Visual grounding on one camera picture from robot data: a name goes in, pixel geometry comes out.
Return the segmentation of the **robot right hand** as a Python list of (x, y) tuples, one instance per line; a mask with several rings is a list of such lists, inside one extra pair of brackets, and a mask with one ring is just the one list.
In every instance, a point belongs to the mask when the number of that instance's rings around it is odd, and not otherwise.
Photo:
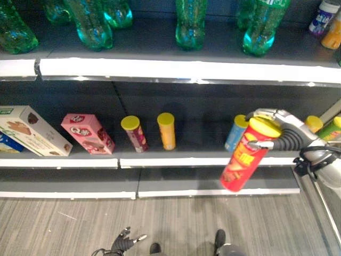
[(277, 151), (295, 151), (310, 146), (325, 146), (327, 143), (310, 131), (296, 116), (282, 109), (258, 108), (246, 115), (248, 121), (252, 117), (261, 117), (278, 126), (281, 136), (272, 141), (251, 141), (248, 144), (257, 149)]

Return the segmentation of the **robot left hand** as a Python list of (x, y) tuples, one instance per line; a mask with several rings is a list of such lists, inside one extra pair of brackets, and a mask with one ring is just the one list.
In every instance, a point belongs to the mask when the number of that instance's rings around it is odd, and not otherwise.
[(111, 255), (124, 255), (124, 252), (132, 248), (136, 243), (141, 242), (147, 238), (147, 234), (142, 234), (136, 238), (130, 239), (129, 234), (131, 227), (128, 226), (121, 231), (118, 237), (114, 240), (110, 254)]

